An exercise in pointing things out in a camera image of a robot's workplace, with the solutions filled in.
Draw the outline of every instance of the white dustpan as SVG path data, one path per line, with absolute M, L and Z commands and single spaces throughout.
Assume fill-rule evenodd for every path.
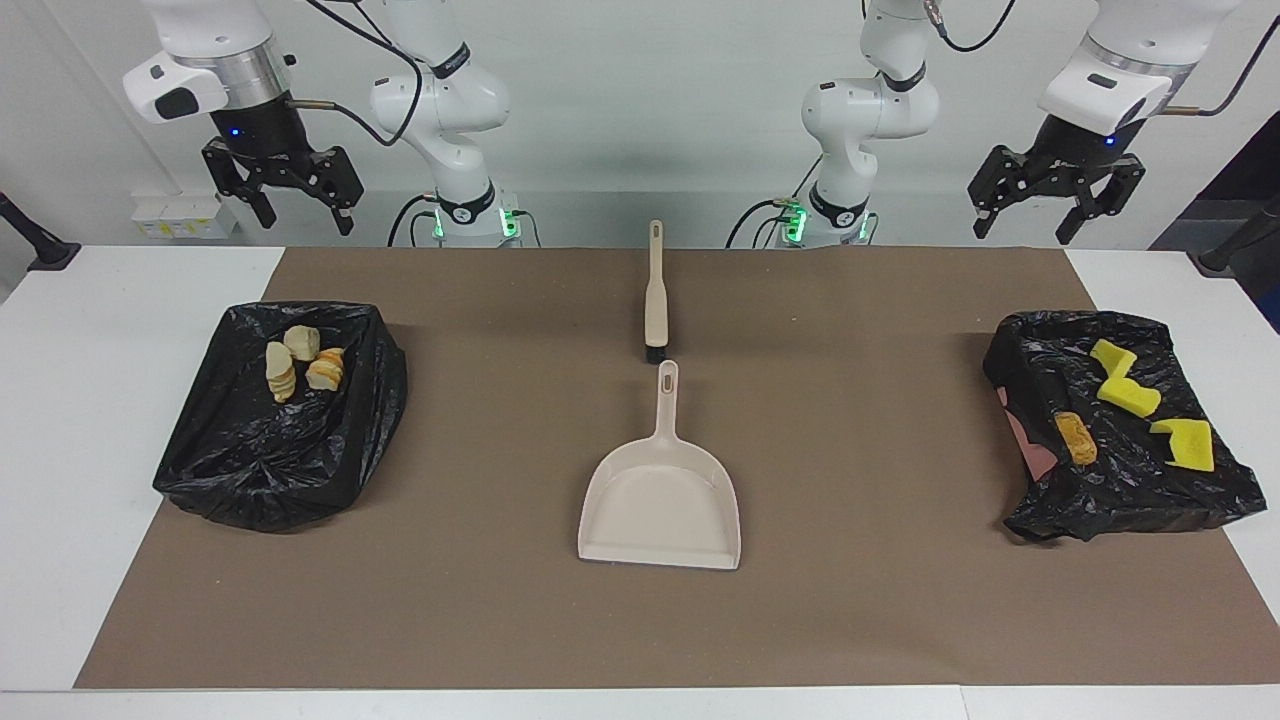
M 736 570 L 737 497 L 719 460 L 676 437 L 678 366 L 658 366 L 653 437 L 611 452 L 591 475 L 577 528 L 582 560 Z

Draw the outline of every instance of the sponge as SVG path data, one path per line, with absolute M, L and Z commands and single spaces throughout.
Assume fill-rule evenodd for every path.
M 1126 375 L 1138 361 L 1138 356 L 1130 350 L 1125 350 L 1110 341 L 1100 340 L 1093 343 L 1089 357 L 1102 363 L 1107 372 L 1107 379 L 1098 388 L 1098 400 L 1117 405 L 1139 418 L 1148 418 L 1160 407 L 1160 391 L 1142 387 Z
M 1213 471 L 1213 429 L 1208 420 L 1161 420 L 1152 423 L 1151 432 L 1169 436 L 1174 468 Z
M 1133 351 L 1125 350 L 1119 345 L 1112 345 L 1106 340 L 1100 340 L 1093 345 L 1089 357 L 1102 363 L 1108 378 L 1126 377 L 1129 370 L 1133 369 L 1133 364 L 1138 361 L 1138 356 Z
M 1160 407 L 1160 391 L 1142 387 L 1129 378 L 1111 378 L 1098 388 L 1098 400 L 1117 405 L 1139 418 L 1149 418 Z

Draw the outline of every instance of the white robotic arm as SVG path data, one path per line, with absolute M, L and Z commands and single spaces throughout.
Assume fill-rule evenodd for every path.
M 364 186 L 342 147 L 315 151 L 289 94 L 287 58 L 256 0 L 142 0 L 164 50 L 124 76 L 145 119 L 209 113 L 218 137 L 201 154 L 218 191 L 247 202 L 262 227 L 275 211 L 262 186 L 292 187 L 351 232 Z
M 1146 169 L 1125 154 L 1161 114 L 1240 0 L 1097 0 L 1098 14 L 1039 100 L 1044 124 L 1027 152 L 1001 145 L 969 183 L 986 237 L 998 213 L 1036 196 L 1073 197 L 1057 228 L 1066 245 L 1088 220 L 1124 209 Z M 1110 177 L 1106 188 L 1091 187 Z
M 868 140 L 914 137 L 933 126 L 938 92 L 924 72 L 932 35 L 920 0 L 872 0 L 860 42 L 879 73 L 809 90 L 801 117 L 823 151 L 809 205 L 822 219 L 809 224 L 805 245 L 847 242 L 856 234 L 878 169 Z
M 480 147 L 461 133 L 506 123 L 511 114 L 507 87 L 471 61 L 448 0 L 384 1 L 392 41 L 431 70 L 404 140 L 431 169 L 444 240 L 452 246 L 498 246 L 513 232 L 507 202 L 489 177 Z M 374 85 L 370 101 L 385 129 L 401 124 L 415 82 L 412 76 L 397 76 Z

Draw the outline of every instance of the black garbage bag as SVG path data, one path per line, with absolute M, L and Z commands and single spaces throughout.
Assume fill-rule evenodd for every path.
M 344 350 L 337 392 L 298 387 L 276 404 L 264 350 L 292 325 Z M 191 386 L 152 483 L 174 505 L 215 523 L 278 532 L 356 501 L 396 432 L 408 383 L 404 352 L 378 307 L 251 302 L 227 310 Z
M 1155 415 L 1137 418 L 1097 398 L 1106 370 L 1089 351 L 1098 340 L 1138 355 L 1128 377 L 1160 391 Z M 1151 423 L 1212 419 L 1187 383 L 1162 323 L 1120 313 L 1019 313 L 1001 322 L 983 372 L 992 386 L 1005 388 L 1006 409 L 1027 439 L 1057 460 L 1050 471 L 1030 478 L 1027 496 L 1005 520 L 1024 538 L 1087 541 L 1126 530 L 1196 530 L 1266 510 L 1253 470 L 1231 456 L 1216 430 L 1212 473 L 1166 464 L 1172 459 L 1169 436 L 1152 434 Z M 1096 462 L 1071 461 L 1056 413 L 1084 420 L 1098 447 Z

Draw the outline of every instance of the white table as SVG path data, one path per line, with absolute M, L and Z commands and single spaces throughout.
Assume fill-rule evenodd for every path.
M 0 717 L 1280 715 L 1280 685 L 70 692 L 160 503 L 147 480 L 209 337 L 228 305 L 261 299 L 282 252 L 86 247 L 61 273 L 28 275 L 0 305 Z M 1230 281 L 1201 278 L 1178 254 L 1069 256 L 1098 307 L 1170 325 L 1210 418 L 1280 502 L 1280 337 L 1244 293 Z M 1226 532 L 1275 615 L 1280 514 Z

